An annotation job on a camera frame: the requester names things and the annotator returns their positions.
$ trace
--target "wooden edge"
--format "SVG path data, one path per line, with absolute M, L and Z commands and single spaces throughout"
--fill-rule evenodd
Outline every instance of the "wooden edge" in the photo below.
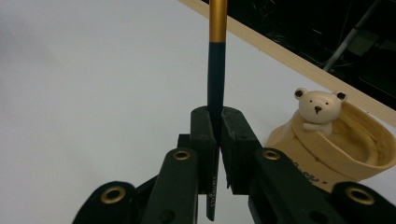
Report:
M 179 2 L 206 18 L 209 17 L 209 6 L 206 3 L 200 0 L 179 0 Z M 396 111 L 390 107 L 358 91 L 231 17 L 227 18 L 227 30 L 320 86 L 330 91 L 346 92 L 350 103 L 396 128 Z

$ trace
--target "white backdrop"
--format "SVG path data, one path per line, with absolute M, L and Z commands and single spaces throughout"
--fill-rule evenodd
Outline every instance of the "white backdrop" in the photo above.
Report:
M 175 0 L 1 1 L 0 223 L 71 223 L 99 186 L 158 174 L 205 105 L 207 42 L 208 20 Z M 263 142 L 295 89 L 324 90 L 231 34 L 225 87 Z M 363 184 L 396 203 L 395 176 Z M 221 163 L 215 223 L 253 223 Z

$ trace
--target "dark equipment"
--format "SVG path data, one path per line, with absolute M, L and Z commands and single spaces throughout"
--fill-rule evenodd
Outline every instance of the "dark equipment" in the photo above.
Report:
M 222 111 L 221 152 L 233 194 L 248 195 L 255 223 L 395 223 L 396 207 L 363 185 L 346 182 L 332 193 L 317 189 L 291 160 L 263 148 L 244 115 Z M 138 188 L 110 182 L 79 210 L 74 224 L 196 223 L 197 195 L 216 199 L 210 164 L 216 140 L 206 106 L 191 112 L 191 133 L 181 134 L 158 176 Z

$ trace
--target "ceramic bear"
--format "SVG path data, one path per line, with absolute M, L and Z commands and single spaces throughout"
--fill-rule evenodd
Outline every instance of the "ceramic bear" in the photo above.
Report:
M 299 88 L 294 92 L 299 100 L 298 111 L 307 121 L 303 128 L 307 131 L 320 132 L 325 136 L 332 133 L 332 121 L 338 119 L 347 95 L 341 91 L 308 91 Z

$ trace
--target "bear ear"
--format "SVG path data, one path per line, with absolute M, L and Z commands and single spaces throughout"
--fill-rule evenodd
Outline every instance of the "bear ear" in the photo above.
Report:
M 300 100 L 301 97 L 302 97 L 304 94 L 306 94 L 307 92 L 308 92 L 308 90 L 307 90 L 306 88 L 299 88 L 299 89 L 297 89 L 297 90 L 294 92 L 294 97 L 295 97 L 297 100 Z
M 332 94 L 334 94 L 338 99 L 340 99 L 342 103 L 347 100 L 347 95 L 341 91 L 334 91 Z

